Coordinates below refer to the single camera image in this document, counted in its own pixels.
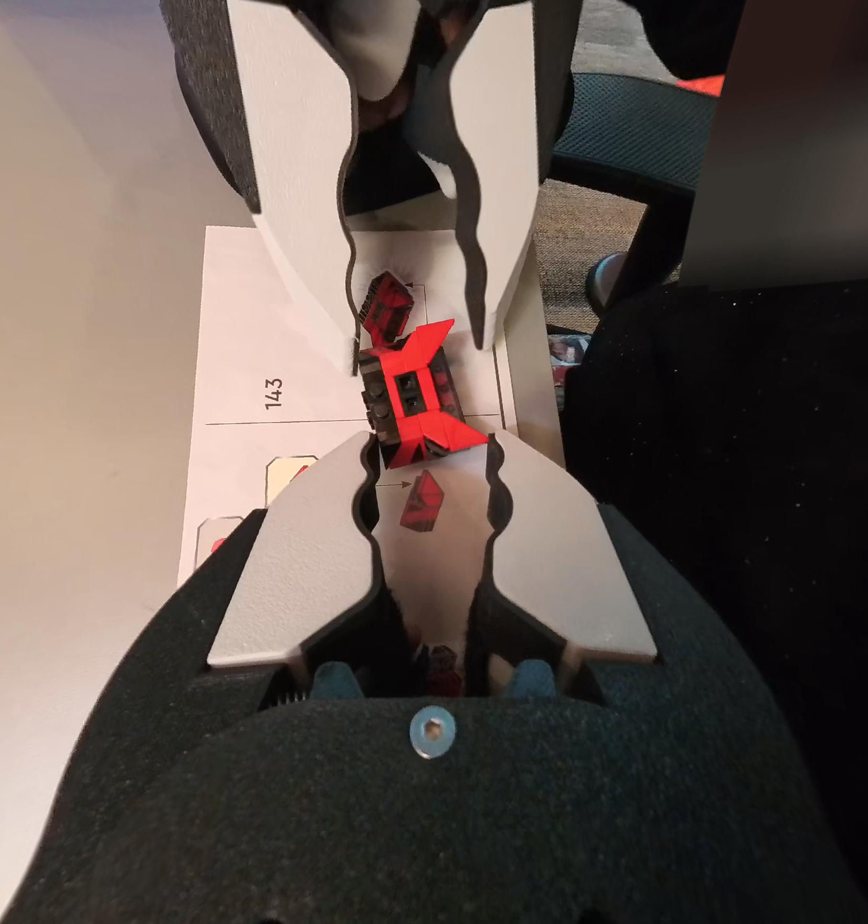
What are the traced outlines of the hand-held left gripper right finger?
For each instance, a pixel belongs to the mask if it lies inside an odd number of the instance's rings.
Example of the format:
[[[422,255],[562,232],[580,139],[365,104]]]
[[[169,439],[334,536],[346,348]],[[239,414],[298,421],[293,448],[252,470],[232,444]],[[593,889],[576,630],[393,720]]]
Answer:
[[[658,655],[593,496],[508,432],[486,447],[486,542],[477,586],[477,681],[496,656],[547,663],[559,683],[587,681],[586,661]]]

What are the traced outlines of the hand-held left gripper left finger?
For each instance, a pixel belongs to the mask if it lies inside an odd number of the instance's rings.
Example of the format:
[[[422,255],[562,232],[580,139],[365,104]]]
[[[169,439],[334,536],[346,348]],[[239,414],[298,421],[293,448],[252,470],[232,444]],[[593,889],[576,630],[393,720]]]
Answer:
[[[269,505],[208,655],[211,668],[329,661],[355,669],[385,651],[376,437],[359,432]]]

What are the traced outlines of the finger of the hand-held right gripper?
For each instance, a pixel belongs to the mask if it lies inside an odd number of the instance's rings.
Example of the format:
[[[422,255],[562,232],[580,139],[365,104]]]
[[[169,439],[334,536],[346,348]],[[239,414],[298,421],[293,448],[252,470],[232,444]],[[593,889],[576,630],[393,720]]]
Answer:
[[[255,226],[297,309],[292,326],[356,373],[355,243],[342,195],[357,142],[354,84],[307,17],[230,1],[260,212]]]
[[[443,189],[452,178],[464,302],[476,348],[490,348],[531,242],[539,189],[532,2],[482,2],[439,60],[423,54],[404,130]]]

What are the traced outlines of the red lego subassembly with clear piece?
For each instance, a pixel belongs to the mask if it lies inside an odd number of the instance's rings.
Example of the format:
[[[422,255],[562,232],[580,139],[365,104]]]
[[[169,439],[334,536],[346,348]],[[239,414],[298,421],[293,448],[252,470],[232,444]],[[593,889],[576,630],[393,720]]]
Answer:
[[[360,351],[362,398],[388,469],[449,456],[486,435],[467,425],[443,342],[453,319],[417,327],[391,346]]]

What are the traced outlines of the lego instruction booklet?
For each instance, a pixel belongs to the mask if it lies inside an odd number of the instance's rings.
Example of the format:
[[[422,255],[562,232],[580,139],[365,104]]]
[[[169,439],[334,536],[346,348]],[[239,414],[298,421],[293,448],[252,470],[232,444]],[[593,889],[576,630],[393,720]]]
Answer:
[[[253,229],[209,227],[195,406],[177,582],[250,512],[359,432],[359,376],[341,372],[292,326],[297,309]],[[373,529],[383,575],[428,646],[463,649],[483,570],[486,446],[382,468]]]

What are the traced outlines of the person's right hand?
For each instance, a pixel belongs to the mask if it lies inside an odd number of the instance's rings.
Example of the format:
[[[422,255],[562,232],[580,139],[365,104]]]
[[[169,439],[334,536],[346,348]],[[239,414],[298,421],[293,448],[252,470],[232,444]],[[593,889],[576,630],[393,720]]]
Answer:
[[[381,128],[401,118],[413,94],[413,83],[403,76],[393,90],[379,100],[357,99],[357,126],[360,133]]]

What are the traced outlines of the black mesh office chair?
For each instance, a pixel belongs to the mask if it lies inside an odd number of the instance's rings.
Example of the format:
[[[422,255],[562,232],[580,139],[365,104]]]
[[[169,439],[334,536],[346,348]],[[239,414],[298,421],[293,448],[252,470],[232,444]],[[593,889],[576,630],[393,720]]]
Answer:
[[[718,98],[641,77],[573,76],[549,178],[647,207],[606,308],[680,265]]]

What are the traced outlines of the round grey chair foot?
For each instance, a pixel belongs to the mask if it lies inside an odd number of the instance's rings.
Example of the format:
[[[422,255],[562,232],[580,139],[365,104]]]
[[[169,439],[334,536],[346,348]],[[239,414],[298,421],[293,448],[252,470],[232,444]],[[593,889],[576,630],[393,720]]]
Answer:
[[[622,266],[628,256],[626,251],[614,252],[594,264],[586,279],[586,299],[597,316],[602,316]]]

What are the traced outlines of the red and blue printed box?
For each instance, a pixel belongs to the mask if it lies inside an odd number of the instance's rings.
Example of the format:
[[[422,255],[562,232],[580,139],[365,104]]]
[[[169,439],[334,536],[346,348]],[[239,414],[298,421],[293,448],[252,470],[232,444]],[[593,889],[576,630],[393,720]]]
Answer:
[[[591,342],[590,334],[550,333],[548,347],[557,410],[562,411],[565,401],[565,378],[569,369],[582,362]]]

